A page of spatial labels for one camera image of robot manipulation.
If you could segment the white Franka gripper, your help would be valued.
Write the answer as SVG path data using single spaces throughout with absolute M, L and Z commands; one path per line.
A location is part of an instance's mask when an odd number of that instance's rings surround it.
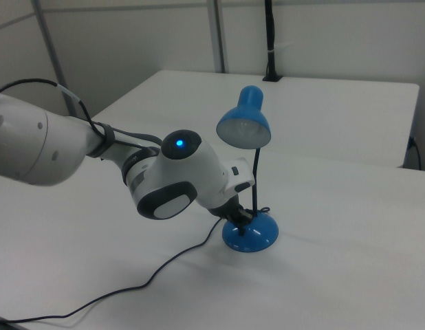
M 254 175 L 244 157 L 222 162 L 221 165 L 224 185 L 215 195 L 216 200 L 212 208 L 209 208 L 209 213 L 232 219 L 232 222 L 236 223 L 238 235 L 242 237 L 246 233 L 247 224 L 252 222 L 253 215 L 239 203 L 239 193 L 254 186 Z

